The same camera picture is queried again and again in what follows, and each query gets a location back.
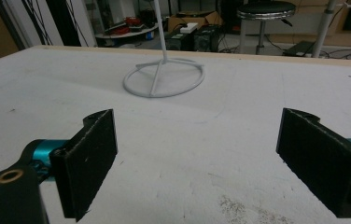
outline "red object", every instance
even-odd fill
[[[117,29],[112,30],[110,34],[112,34],[112,35],[124,35],[124,34],[127,34],[129,32],[130,32],[130,28],[129,27],[121,26],[121,27],[119,27]]]
[[[143,24],[141,22],[140,19],[136,18],[136,17],[126,17],[125,18],[125,22],[129,25],[129,26],[137,26],[137,25],[141,25]]]

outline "table surface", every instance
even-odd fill
[[[129,94],[123,78],[158,50],[35,47],[0,59],[0,170],[32,140],[68,139],[113,108],[119,154],[79,223],[351,223],[275,152],[283,107],[351,137],[350,61],[169,56],[205,64],[204,82],[170,98]],[[55,183],[41,193],[50,223],[75,223]]]

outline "power strip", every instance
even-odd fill
[[[189,22],[187,27],[181,28],[180,33],[181,34],[191,34],[197,28],[198,28],[197,22]]]

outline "shelf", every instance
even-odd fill
[[[95,35],[97,38],[102,38],[102,39],[119,39],[119,38],[124,38],[124,37],[130,37],[130,36],[135,36],[135,35],[142,35],[142,34],[146,34],[150,31],[155,30],[156,28],[158,28],[158,23],[155,23],[155,25],[152,28],[148,28],[148,29],[144,29],[140,32],[130,32],[124,35],[104,35],[104,34],[98,34]]]

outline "cardboard box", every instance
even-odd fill
[[[179,24],[188,23],[188,22],[197,22],[198,29],[200,29],[205,24],[213,25],[222,25],[222,18],[216,11],[208,12],[178,12],[176,15],[173,15],[169,18],[168,21],[168,32],[173,32]]]

